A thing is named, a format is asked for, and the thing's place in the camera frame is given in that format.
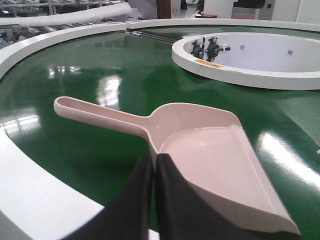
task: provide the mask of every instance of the green surface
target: green surface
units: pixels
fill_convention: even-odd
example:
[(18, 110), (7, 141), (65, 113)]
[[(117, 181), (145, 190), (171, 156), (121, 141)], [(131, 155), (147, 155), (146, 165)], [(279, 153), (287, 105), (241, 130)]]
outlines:
[[(235, 26), (227, 28), (238, 31)], [(209, 33), (212, 29), (188, 26), (146, 31), (179, 38), (185, 31)], [(315, 33), (305, 34), (319, 38)], [(139, 155), (148, 154), (148, 145), (136, 136), (57, 116), (53, 102), (58, 96), (142, 116), (170, 102), (235, 113), (302, 233), (256, 233), (258, 238), (320, 239), (319, 90), (267, 90), (207, 80), (175, 65), (170, 44), (124, 33), (72, 40), (33, 54), (0, 82), (0, 124), (7, 126), (8, 136), (40, 166), (106, 205), (126, 182)], [(36, 120), (8, 127), (26, 116)], [(152, 215), (151, 226), (156, 229), (154, 210)]]
[(267, 33), (267, 34), (281, 34), (297, 37), (305, 37), (320, 40), (320, 34), (313, 31), (283, 29), (273, 27), (259, 27), (259, 26), (235, 26), (235, 25), (196, 25), (196, 26), (162, 26), (149, 27), (139, 29), (141, 32), (159, 35), (175, 40), (183, 37), (197, 36), (211, 33)]

